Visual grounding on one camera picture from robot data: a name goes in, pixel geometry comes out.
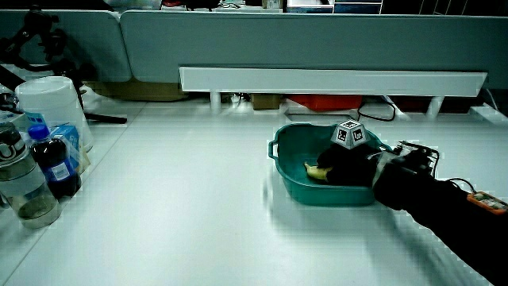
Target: white cube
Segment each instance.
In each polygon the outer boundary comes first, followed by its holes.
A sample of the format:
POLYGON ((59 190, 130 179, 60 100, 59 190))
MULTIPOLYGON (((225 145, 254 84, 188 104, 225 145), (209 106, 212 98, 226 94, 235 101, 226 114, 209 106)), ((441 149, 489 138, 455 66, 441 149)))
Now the white cube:
POLYGON ((353 149, 369 139, 363 124, 354 120, 348 120, 337 125, 331 140, 333 143, 342 145, 347 149, 353 149))

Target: teal plastic basin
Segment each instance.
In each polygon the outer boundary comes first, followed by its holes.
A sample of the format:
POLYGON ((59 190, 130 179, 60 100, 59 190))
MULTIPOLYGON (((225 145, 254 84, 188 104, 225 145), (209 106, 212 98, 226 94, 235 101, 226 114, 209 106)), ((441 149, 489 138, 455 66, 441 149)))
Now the teal plastic basin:
MULTIPOLYGON (((374 202, 374 193, 370 187, 328 185, 308 177, 303 162, 316 164, 319 154, 332 144, 330 138, 336 127, 337 124, 290 124, 280 128, 275 134, 275 140, 268 143, 268 156, 275 161, 287 192, 295 201, 314 206, 358 206, 374 202), (273 154, 275 145, 277 157, 273 154)), ((376 135, 367 132, 371 140, 365 144, 376 149, 380 146, 391 149, 376 135)))

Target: black tripod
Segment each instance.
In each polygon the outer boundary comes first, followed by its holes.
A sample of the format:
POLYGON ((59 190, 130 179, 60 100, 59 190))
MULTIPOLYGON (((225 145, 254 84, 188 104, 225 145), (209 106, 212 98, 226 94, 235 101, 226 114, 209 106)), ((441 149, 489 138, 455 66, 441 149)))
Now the black tripod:
MULTIPOLYGON (((25 16, 25 25, 11 39, 0 39, 0 61, 6 64, 14 64, 31 72, 53 71, 55 75, 68 77, 72 80, 78 94, 79 104, 84 109, 80 87, 83 86, 83 79, 91 79, 96 76, 96 70, 91 64, 83 64, 76 68, 70 60, 62 59, 55 63, 41 66, 33 66, 19 56, 21 47, 34 36, 40 35, 42 40, 39 46, 44 47, 46 61, 50 62, 54 56, 60 56, 64 52, 67 36, 61 29, 51 32, 52 24, 58 22, 57 16, 50 16, 37 8, 31 9, 25 16)), ((25 81, 13 74, 6 68, 0 66, 0 83, 14 91, 17 86, 25 81)), ((127 118, 118 118, 108 115, 84 113, 86 119, 106 123, 124 124, 127 118)))

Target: white table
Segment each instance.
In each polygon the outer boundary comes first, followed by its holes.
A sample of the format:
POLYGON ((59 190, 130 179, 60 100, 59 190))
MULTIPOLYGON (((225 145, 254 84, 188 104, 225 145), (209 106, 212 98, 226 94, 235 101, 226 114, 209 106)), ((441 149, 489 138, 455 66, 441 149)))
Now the white table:
MULTIPOLYGON (((19 255, 6 256, 2 245, 0 281, 488 284, 404 212, 378 203, 332 208, 292 201, 267 157, 267 143, 291 123, 283 110, 255 112, 242 103, 213 115, 205 99, 116 102, 107 110, 127 114, 129 122, 92 126, 94 166, 57 222, 27 233, 5 212, 0 217, 2 243, 19 247, 19 255), (6 237, 5 229, 17 236, 6 237)), ((508 197, 506 127, 470 114, 424 117, 361 121, 389 145, 420 140, 438 147, 438 177, 460 176, 508 197)))

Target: white bucket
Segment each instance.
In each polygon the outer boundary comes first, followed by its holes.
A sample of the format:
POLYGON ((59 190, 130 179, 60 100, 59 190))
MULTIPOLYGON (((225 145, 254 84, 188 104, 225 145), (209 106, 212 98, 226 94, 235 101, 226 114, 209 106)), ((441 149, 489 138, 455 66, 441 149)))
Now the white bucket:
POLYGON ((27 117, 30 113, 42 114, 48 127, 62 124, 76 126, 85 151, 93 147, 94 138, 72 80, 64 76, 31 79, 16 87, 15 94, 20 109, 27 113, 27 117))

